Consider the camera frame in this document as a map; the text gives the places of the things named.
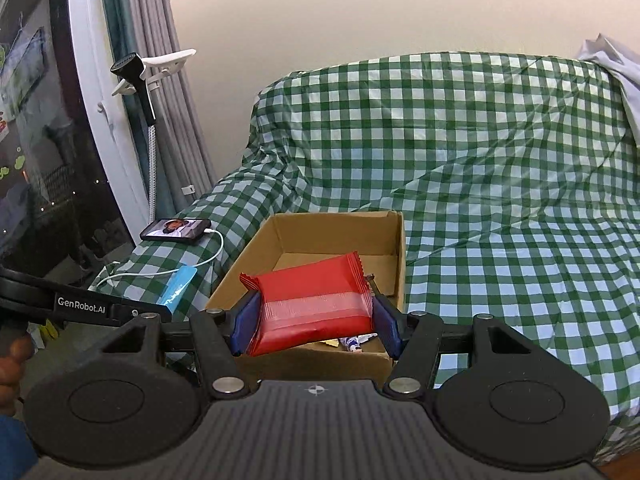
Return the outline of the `person's left hand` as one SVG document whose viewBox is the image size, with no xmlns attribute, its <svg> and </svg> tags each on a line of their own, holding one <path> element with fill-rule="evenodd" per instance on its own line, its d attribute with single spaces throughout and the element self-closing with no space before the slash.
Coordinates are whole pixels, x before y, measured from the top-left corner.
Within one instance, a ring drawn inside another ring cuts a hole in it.
<svg viewBox="0 0 640 480">
<path fill-rule="evenodd" d="M 15 339 L 9 353 L 0 359 L 0 412 L 13 417 L 15 404 L 20 396 L 20 382 L 24 377 L 25 363 L 34 354 L 32 337 L 29 335 Z"/>
</svg>

